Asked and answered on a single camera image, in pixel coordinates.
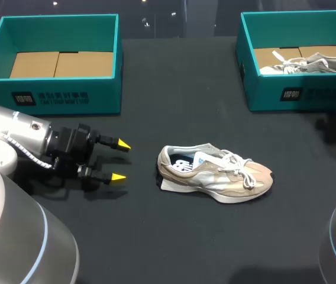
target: black cloth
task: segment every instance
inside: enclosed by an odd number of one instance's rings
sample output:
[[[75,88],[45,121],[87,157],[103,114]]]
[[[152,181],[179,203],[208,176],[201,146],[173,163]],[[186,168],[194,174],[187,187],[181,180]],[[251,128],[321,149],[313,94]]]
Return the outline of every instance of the black cloth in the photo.
[[[113,193],[31,179],[33,197],[77,240],[78,283],[322,283],[318,246],[336,206],[336,114],[250,112],[235,41],[124,40],[121,115],[49,119],[88,124],[132,147],[95,149],[107,154],[104,169],[127,176]],[[224,205],[157,188],[162,147],[202,143],[269,167],[272,191]]]

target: white sole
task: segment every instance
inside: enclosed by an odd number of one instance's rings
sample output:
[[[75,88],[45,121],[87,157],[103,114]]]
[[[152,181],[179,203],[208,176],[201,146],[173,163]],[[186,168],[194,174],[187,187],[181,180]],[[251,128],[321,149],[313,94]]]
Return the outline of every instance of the white sole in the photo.
[[[217,200],[220,203],[240,203],[240,202],[245,202],[254,198],[259,197],[260,195],[263,195],[266,193],[269,189],[266,191],[258,194],[258,195],[253,195],[253,196],[245,196],[245,197],[230,197],[230,196],[224,196],[221,194],[218,194],[214,191],[210,191],[209,189],[205,188],[200,188],[197,186],[185,186],[185,185],[178,185],[177,183],[171,182],[169,180],[163,179],[161,183],[161,190],[163,191],[173,191],[173,192],[181,192],[181,193],[189,193],[189,192],[203,192],[211,197],[213,197],[215,200]]]

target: teal box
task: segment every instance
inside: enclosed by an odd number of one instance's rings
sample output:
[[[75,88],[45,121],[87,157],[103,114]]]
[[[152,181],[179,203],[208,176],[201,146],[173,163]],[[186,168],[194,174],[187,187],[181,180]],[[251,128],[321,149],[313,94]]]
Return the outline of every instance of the teal box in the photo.
[[[112,76],[10,79],[18,52],[113,52]],[[0,105],[26,114],[119,114],[122,41],[117,14],[2,17]]]
[[[241,14],[236,54],[250,110],[336,109],[336,73],[260,74],[253,49],[304,46],[336,46],[336,11]],[[283,100],[287,91],[296,98]]]

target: yellow fingertip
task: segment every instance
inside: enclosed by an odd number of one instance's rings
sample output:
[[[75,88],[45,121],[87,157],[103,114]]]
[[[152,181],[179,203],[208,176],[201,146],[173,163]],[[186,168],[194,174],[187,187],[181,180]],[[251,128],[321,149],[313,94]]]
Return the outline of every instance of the yellow fingertip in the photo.
[[[120,181],[123,181],[124,179],[126,179],[125,176],[118,175],[116,173],[112,173],[112,175],[111,175],[111,181],[112,182],[115,182],[115,181],[120,182]]]
[[[118,139],[118,145],[124,148],[131,149],[131,147],[127,145],[126,143],[124,143],[121,139]]]

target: sneaker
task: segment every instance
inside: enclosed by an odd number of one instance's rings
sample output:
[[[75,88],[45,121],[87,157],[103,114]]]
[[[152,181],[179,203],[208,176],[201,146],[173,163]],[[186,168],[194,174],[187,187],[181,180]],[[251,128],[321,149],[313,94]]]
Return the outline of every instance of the sneaker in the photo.
[[[282,65],[266,66],[260,69],[262,75],[296,74],[296,73],[336,73],[336,57],[324,56],[315,53],[308,58],[293,58],[285,60],[276,51],[273,55],[282,62]]]
[[[211,144],[166,146],[157,159],[157,170],[157,185],[162,190],[200,191],[221,203],[254,199],[273,184],[268,168]]]

